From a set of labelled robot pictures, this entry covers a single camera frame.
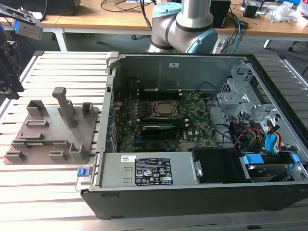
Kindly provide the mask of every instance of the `power supply label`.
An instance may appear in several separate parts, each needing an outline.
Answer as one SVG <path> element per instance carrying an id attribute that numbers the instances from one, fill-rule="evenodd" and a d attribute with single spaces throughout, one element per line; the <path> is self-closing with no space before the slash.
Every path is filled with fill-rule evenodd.
<path id="1" fill-rule="evenodd" d="M 170 158 L 135 159 L 135 184 L 173 184 Z"/>

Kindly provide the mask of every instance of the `cpu socket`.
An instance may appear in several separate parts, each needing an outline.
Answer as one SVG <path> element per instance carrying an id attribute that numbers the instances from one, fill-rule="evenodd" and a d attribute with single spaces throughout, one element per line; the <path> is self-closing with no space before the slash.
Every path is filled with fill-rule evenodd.
<path id="1" fill-rule="evenodd" d="M 151 117 L 179 117 L 177 103 L 175 101 L 152 102 Z"/>

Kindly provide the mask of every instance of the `wooden table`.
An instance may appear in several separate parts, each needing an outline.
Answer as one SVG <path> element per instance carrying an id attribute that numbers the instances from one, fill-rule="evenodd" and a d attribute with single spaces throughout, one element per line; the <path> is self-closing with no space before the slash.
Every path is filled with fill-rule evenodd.
<path id="1" fill-rule="evenodd" d="M 81 5 L 75 16 L 55 16 L 48 15 L 44 20 L 44 31 L 54 32 L 57 36 L 61 51 L 68 51 L 69 47 L 65 33 L 95 33 L 95 34 L 140 34 L 150 35 L 151 31 L 146 25 L 142 13 L 133 12 L 108 12 L 101 8 L 102 0 L 81 0 Z M 308 27 L 301 28 L 292 22 L 271 23 L 265 15 L 257 15 L 254 19 L 244 18 L 243 12 L 238 9 L 241 0 L 231 0 L 233 13 L 240 20 L 249 23 L 248 29 L 244 33 L 244 38 L 267 40 L 265 48 L 269 46 L 271 40 L 298 40 L 308 41 Z M 121 3 L 122 8 L 137 6 L 134 3 Z M 112 2 L 104 5 L 109 10 L 117 10 Z M 145 7 L 147 17 L 152 21 L 152 10 L 154 5 Z M 5 29 L 10 29 L 4 19 Z M 226 37 L 234 32 L 234 25 L 231 20 L 227 20 L 225 28 L 217 29 L 219 42 L 223 42 Z"/>

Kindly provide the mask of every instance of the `blue cable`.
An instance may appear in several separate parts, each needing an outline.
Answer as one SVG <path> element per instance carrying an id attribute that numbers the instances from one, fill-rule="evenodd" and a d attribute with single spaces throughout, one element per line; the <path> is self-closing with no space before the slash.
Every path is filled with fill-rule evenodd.
<path id="1" fill-rule="evenodd" d="M 237 25 L 239 26 L 239 33 L 238 33 L 238 35 L 237 35 L 236 42 L 235 42 L 235 45 L 234 45 L 234 47 L 233 47 L 233 50 L 232 50 L 231 54 L 233 54 L 233 52 L 235 51 L 235 49 L 236 49 L 236 47 L 237 47 L 237 45 L 238 45 L 238 41 L 239 41 L 239 38 L 240 38 L 240 34 L 241 34 L 241 24 L 240 24 L 239 20 L 237 20 L 237 19 L 234 19 L 234 20 L 236 20 Z"/>

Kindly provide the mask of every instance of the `blue latch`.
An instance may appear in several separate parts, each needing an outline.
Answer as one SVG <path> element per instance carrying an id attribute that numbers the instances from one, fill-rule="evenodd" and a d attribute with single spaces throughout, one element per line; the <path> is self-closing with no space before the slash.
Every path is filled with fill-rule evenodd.
<path id="1" fill-rule="evenodd" d="M 264 164 L 261 154 L 246 154 L 243 160 L 245 165 Z"/>
<path id="2" fill-rule="evenodd" d="M 276 155 L 274 152 L 274 146 L 277 140 L 277 136 L 274 133 L 267 134 L 265 137 L 265 149 L 266 151 L 270 152 L 271 155 Z"/>
<path id="3" fill-rule="evenodd" d="M 89 176 L 89 169 L 88 168 L 82 168 L 80 167 L 78 170 L 77 170 L 77 176 L 78 177 L 88 177 Z"/>
<path id="4" fill-rule="evenodd" d="M 300 159 L 297 154 L 292 154 L 292 159 L 294 160 L 294 163 L 300 162 Z"/>

